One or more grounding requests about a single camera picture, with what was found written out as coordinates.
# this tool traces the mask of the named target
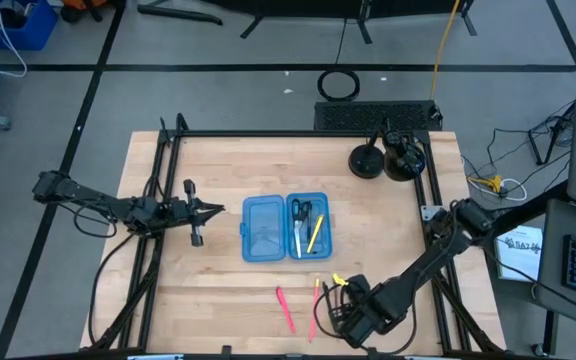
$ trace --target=wooden table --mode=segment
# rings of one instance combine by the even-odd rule
[[[156,139],[156,132],[133,133],[119,197],[141,194],[150,175]],[[431,133],[431,139],[444,202],[468,197],[455,134]],[[320,331],[308,342],[315,278],[330,283],[332,272],[343,277],[363,273],[374,285],[402,272],[424,251],[424,245],[412,181],[394,182],[385,175],[363,180],[350,172],[348,155],[362,142],[357,138],[183,138],[173,195],[185,198],[183,180],[190,178],[202,200],[224,204],[227,210],[202,229],[205,245],[201,248],[190,245],[189,227],[166,232],[148,351],[219,353],[223,345],[232,345],[233,352],[240,354],[363,354]],[[163,184],[165,171],[162,174]],[[243,200],[309,191],[328,195],[332,257],[312,262],[288,256],[275,263],[245,262],[239,235]],[[107,241],[104,256],[123,235],[120,230]],[[124,305],[136,243],[119,251],[104,269],[97,290],[96,336]],[[470,248],[455,258],[455,264],[466,308],[490,338],[505,348],[483,252]],[[277,303],[278,285],[284,289],[296,335],[290,333]],[[416,303],[418,332],[406,353],[440,354],[430,283],[417,293]],[[454,329],[450,306],[446,309]],[[319,314],[329,328],[325,306],[320,306]],[[130,344],[136,344],[140,320],[138,309]],[[380,351],[399,348],[411,326],[409,312],[388,335],[373,334],[365,345]],[[451,331],[453,348],[459,346],[456,334]],[[82,345],[88,345],[87,335]]]

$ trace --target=white cable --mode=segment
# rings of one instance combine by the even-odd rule
[[[21,56],[17,52],[17,49],[15,49],[15,47],[12,45],[12,42],[8,38],[8,34],[6,33],[6,29],[4,29],[4,21],[1,18],[1,10],[0,10],[0,38],[4,42],[4,45],[6,45],[6,47],[8,49],[10,49],[15,54],[15,56],[17,56],[17,59],[19,59],[19,62],[24,67],[24,70],[22,71],[21,74],[15,74],[15,73],[7,72],[7,71],[0,71],[0,74],[1,75],[8,75],[8,76],[16,77],[16,78],[22,78],[22,77],[26,76],[26,74],[28,73],[28,67],[26,66],[26,63],[24,62],[24,60],[21,58]]]
[[[510,201],[524,201],[524,200],[526,200],[526,199],[528,198],[528,191],[526,191],[526,188],[525,188],[519,181],[517,181],[517,180],[515,180],[515,179],[510,179],[510,178],[508,178],[508,179],[503,179],[503,180],[501,180],[501,187],[504,186],[504,183],[505,183],[506,181],[509,181],[509,182],[512,182],[512,183],[517,184],[517,186],[516,186],[515,188],[521,188],[521,190],[524,192],[524,196],[522,196],[521,198],[506,197],[506,198],[502,198],[502,199],[504,199],[504,200],[510,200]],[[493,195],[494,197],[497,197],[497,198],[500,197],[499,194],[497,194],[497,193],[495,193],[495,192],[488,191],[488,190],[486,190],[486,189],[480,188],[479,186],[477,186],[477,184],[476,184],[474,181],[472,181],[472,180],[470,180],[470,179],[468,179],[468,183],[469,183],[470,185],[472,185],[475,189],[481,191],[482,193],[486,193],[486,194],[489,194],[489,195]]]

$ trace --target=pink pen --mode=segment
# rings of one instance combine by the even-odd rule
[[[288,304],[286,304],[286,299],[284,298],[284,292],[281,291],[281,288],[277,286],[277,299],[279,300],[279,304],[281,304],[281,308],[284,309],[284,315],[286,316],[286,321],[288,322],[288,327],[290,327],[290,331],[295,334],[297,329],[295,329],[295,324],[292,322],[292,318],[290,317],[290,310],[288,310]]]

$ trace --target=scissor handle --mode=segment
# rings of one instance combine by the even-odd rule
[[[292,219],[294,221],[304,221],[310,212],[312,204],[310,201],[301,202],[299,199],[293,199],[291,203]]]

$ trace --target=gray floor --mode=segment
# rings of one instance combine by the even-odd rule
[[[558,0],[576,41],[576,1]],[[238,34],[252,20],[196,1],[176,3],[222,17],[223,27],[138,14],[123,16],[109,64],[328,63],[336,55],[342,23],[337,20],[267,19],[247,40]],[[77,25],[60,22],[46,49],[22,52],[30,64],[95,64],[113,15]],[[477,0],[471,12],[479,36],[455,22],[444,63],[571,65],[556,23],[543,0]],[[431,64],[447,15],[368,23],[374,40],[365,45],[356,25],[346,32],[342,63]],[[0,51],[1,63],[14,58]],[[30,190],[41,170],[57,168],[88,88],[89,72],[30,72],[26,78],[0,77],[0,114],[13,128],[0,132],[0,327],[33,242],[43,207]],[[430,93],[428,72],[360,72],[358,100],[417,100]],[[193,129],[311,129],[318,72],[106,72],[90,111],[71,175],[114,193],[132,131],[157,129],[163,116],[173,124],[183,112]],[[351,84],[331,77],[331,92]],[[442,73],[437,103],[445,129],[456,131],[460,148],[476,165],[487,162],[492,129],[528,129],[572,100],[576,73]],[[545,146],[545,137],[539,139]],[[499,156],[525,141],[500,135]],[[566,149],[555,149],[554,156]],[[541,193],[565,161],[527,184]],[[523,179],[535,169],[523,147],[498,164],[504,177]],[[498,206],[472,191],[484,204]],[[92,278],[102,242],[79,235],[71,218],[58,212],[17,327],[9,356],[74,351],[81,338]],[[528,353],[543,334],[545,310],[530,301],[528,285],[494,279],[493,286],[508,347]],[[576,322],[560,323],[559,355],[576,359]]]

